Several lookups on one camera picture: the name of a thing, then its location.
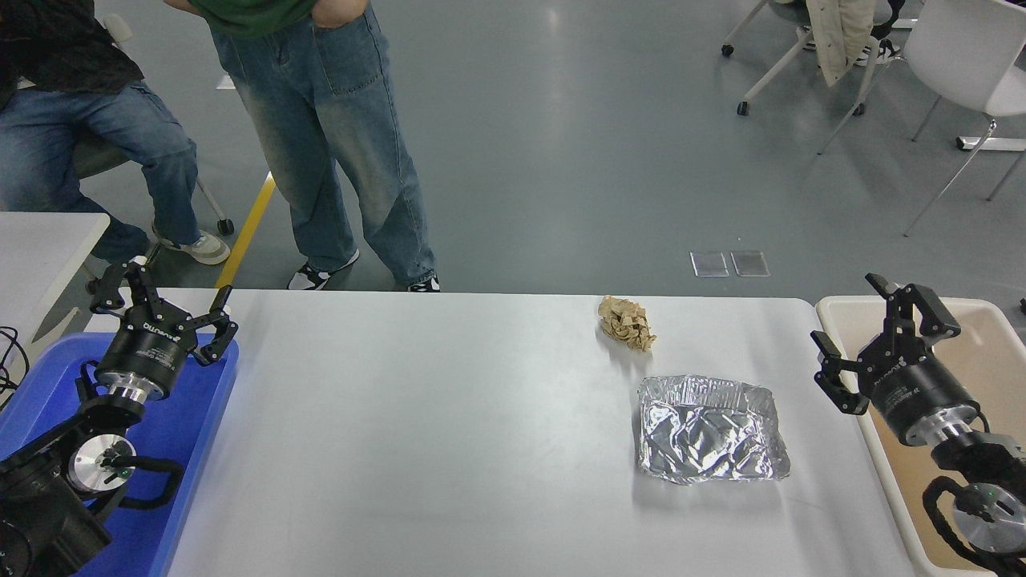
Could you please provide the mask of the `standing person's left hand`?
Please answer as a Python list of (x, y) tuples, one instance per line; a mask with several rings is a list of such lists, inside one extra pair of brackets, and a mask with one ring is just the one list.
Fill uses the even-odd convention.
[(310, 18), (318, 28), (341, 28), (362, 16), (369, 3), (367, 0), (319, 0), (313, 4)]

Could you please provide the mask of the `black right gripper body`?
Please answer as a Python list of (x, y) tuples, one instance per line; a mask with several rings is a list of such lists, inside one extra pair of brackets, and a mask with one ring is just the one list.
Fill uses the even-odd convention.
[(882, 347), (868, 345), (858, 358), (873, 366), (858, 376), (858, 391), (870, 399), (898, 439), (923, 439), (924, 434), (914, 428), (942, 412), (966, 424), (978, 418), (978, 401), (931, 352), (886, 355)]

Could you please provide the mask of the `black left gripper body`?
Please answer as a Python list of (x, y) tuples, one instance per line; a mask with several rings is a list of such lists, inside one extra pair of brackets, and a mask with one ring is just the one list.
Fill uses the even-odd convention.
[(135, 376), (155, 387), (176, 386), (184, 359), (196, 347), (196, 332), (176, 331), (177, 324), (122, 318), (119, 329), (95, 368), (95, 380), (113, 387)]

